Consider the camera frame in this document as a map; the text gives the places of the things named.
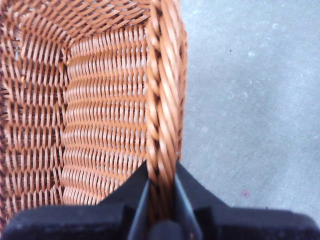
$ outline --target concrete floor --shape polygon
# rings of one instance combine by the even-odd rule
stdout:
[[[230,206],[320,225],[320,1],[181,0],[182,164]]]

